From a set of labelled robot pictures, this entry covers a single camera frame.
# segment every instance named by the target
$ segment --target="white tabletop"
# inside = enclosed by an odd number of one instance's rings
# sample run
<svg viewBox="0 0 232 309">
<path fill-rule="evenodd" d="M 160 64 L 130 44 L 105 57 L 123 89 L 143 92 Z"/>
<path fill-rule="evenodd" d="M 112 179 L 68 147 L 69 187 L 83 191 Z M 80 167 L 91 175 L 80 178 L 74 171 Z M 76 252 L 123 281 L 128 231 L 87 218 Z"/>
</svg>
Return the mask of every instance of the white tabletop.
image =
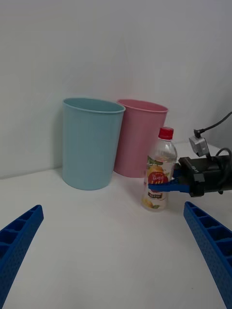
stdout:
<svg viewBox="0 0 232 309">
<path fill-rule="evenodd" d="M 188 144 L 177 150 L 194 157 Z M 68 186 L 61 170 L 1 180 L 0 229 L 36 204 L 44 212 L 5 309 L 225 309 L 183 208 L 191 200 L 232 229 L 231 192 L 174 192 L 152 213 L 142 190 L 116 173 L 97 191 Z"/>
</svg>

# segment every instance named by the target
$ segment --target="plastic bottle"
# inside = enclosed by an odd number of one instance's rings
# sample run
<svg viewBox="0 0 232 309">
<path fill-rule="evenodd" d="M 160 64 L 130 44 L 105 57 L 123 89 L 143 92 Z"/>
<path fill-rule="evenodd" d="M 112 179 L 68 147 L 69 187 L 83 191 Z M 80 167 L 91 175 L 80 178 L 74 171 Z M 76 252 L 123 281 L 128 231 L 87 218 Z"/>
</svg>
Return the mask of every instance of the plastic bottle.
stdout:
<svg viewBox="0 0 232 309">
<path fill-rule="evenodd" d="M 171 142 L 173 131 L 170 127 L 162 127 L 159 139 L 152 146 L 147 157 L 142 205 L 153 211 L 162 210 L 167 206 L 167 192 L 150 190 L 148 183 L 167 183 L 173 176 L 177 159 L 176 148 Z"/>
</svg>

